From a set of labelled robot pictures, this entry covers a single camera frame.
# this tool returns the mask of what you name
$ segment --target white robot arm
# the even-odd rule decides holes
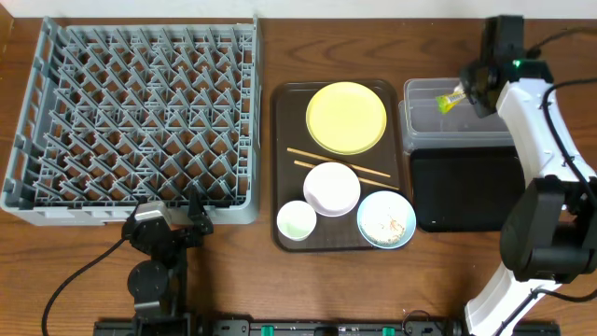
[[[551,84],[544,79],[521,78],[518,82],[508,82],[497,101],[497,113],[512,134],[527,186],[534,178],[549,175],[555,175],[561,181],[578,181],[570,167],[565,164],[541,109],[543,93],[549,87]],[[549,113],[560,138],[568,153],[575,158],[574,162],[578,170],[589,180],[590,177],[595,176],[595,172],[578,153],[563,122],[555,94],[552,93],[548,100],[551,102]],[[502,323],[527,299],[532,290],[538,288],[555,290],[559,286],[560,284],[554,280],[517,281],[514,273],[501,263],[489,284],[466,305],[467,329],[476,336],[493,336]],[[505,327],[501,335],[511,335],[516,323],[543,296],[539,294],[536,299],[529,302]]]
[[[461,71],[460,79],[480,117],[497,113],[506,123],[526,191],[502,229],[502,263],[466,305],[465,322],[471,335],[510,336],[543,293],[597,267],[592,196],[597,179],[566,129],[547,65],[527,57],[522,17],[500,16],[485,23],[481,56]],[[560,225],[562,210],[576,215],[573,225]]]

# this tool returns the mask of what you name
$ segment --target white bowl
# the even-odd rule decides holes
[[[380,221],[386,217],[394,219],[404,225],[404,233],[393,244],[384,244],[374,237],[368,235],[363,227],[365,221]],[[415,232],[417,217],[410,202],[402,195],[392,191],[378,191],[367,196],[358,207],[356,223],[363,237],[371,244],[379,248],[399,248],[406,244]]]
[[[276,218],[278,231],[295,242],[305,240],[315,229],[317,215],[303,201],[291,201],[280,208]]]
[[[347,166],[326,162],[311,169],[302,191],[316,213],[340,217],[353,210],[358,203],[361,185],[356,174]]]

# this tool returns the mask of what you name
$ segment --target gray dish rack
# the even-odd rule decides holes
[[[141,197],[185,224],[259,201],[261,32],[253,24],[69,26],[45,18],[0,206],[35,225],[125,219]]]

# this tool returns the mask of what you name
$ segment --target wood grain surface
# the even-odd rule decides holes
[[[1,176],[12,146],[41,20],[16,19],[0,64]],[[206,20],[60,20],[60,24],[204,23]],[[401,319],[425,309],[455,316],[478,295],[500,262],[497,233],[417,231],[399,251],[291,255],[271,240],[270,95],[291,81],[381,78],[402,98],[416,77],[454,77],[479,54],[479,20],[265,20],[261,208],[255,224],[222,225],[205,247],[190,250],[188,303],[205,314],[256,319]],[[526,41],[595,21],[527,21]],[[557,81],[597,76],[597,38],[577,35],[545,48]],[[558,92],[563,117],[586,161],[597,167],[597,87]],[[0,213],[0,335],[39,335],[40,318],[56,287],[111,246],[117,224],[42,228]],[[49,315],[52,335],[90,335],[102,317],[130,317],[129,271],[146,256],[123,245],[74,281]],[[597,274],[560,292],[585,294]],[[597,303],[545,298],[529,319],[558,321],[563,334],[597,330]]]

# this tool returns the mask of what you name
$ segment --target wooden chopsticks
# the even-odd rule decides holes
[[[302,167],[306,167],[306,168],[311,168],[311,169],[315,168],[314,164],[303,162],[303,161],[295,160],[295,164],[299,165],[299,166],[302,166]],[[383,184],[383,183],[380,183],[380,182],[371,181],[370,179],[366,179],[366,178],[363,178],[363,177],[358,177],[358,180],[361,181],[361,182],[363,182],[363,183],[365,183],[365,184],[370,184],[372,186],[378,186],[378,187],[388,188],[388,189],[392,189],[392,190],[400,190],[397,187],[386,185],[386,184]]]
[[[299,155],[306,156],[306,157],[309,157],[309,158],[312,158],[312,159],[342,163],[342,164],[345,164],[345,165],[347,165],[347,166],[349,166],[349,167],[351,167],[351,168],[353,168],[355,170],[361,171],[361,172],[370,173],[370,174],[374,174],[374,175],[379,175],[379,176],[383,176],[383,177],[390,177],[390,175],[388,175],[386,173],[382,173],[382,172],[378,172],[378,171],[375,171],[375,170],[372,170],[372,169],[361,167],[361,166],[358,166],[356,164],[351,164],[351,163],[346,163],[346,162],[342,162],[342,161],[330,159],[330,158],[327,158],[325,156],[321,156],[321,155],[317,155],[317,154],[312,154],[312,153],[309,153],[309,152],[306,152],[306,151],[302,151],[302,150],[299,150],[299,149],[294,149],[294,148],[288,147],[286,150],[288,150],[291,153],[299,154]]]

